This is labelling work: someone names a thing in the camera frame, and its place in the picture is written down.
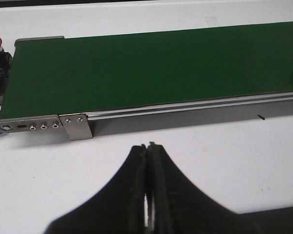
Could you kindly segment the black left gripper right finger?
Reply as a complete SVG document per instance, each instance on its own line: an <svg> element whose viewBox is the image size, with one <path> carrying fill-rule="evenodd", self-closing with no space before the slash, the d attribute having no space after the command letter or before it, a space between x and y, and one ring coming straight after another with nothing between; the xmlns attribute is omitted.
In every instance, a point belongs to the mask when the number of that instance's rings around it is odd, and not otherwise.
<svg viewBox="0 0 293 234"><path fill-rule="evenodd" d="M155 234L293 234L293 207L237 214L197 188L162 145L147 150L148 225Z"/></svg>

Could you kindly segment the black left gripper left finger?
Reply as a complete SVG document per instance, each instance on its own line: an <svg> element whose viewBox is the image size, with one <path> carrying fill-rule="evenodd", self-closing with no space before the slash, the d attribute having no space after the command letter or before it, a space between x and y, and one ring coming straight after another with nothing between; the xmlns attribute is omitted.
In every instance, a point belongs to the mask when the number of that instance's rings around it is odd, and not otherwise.
<svg viewBox="0 0 293 234"><path fill-rule="evenodd" d="M113 178L91 199L52 221L47 234L142 234L145 145L133 146Z"/></svg>

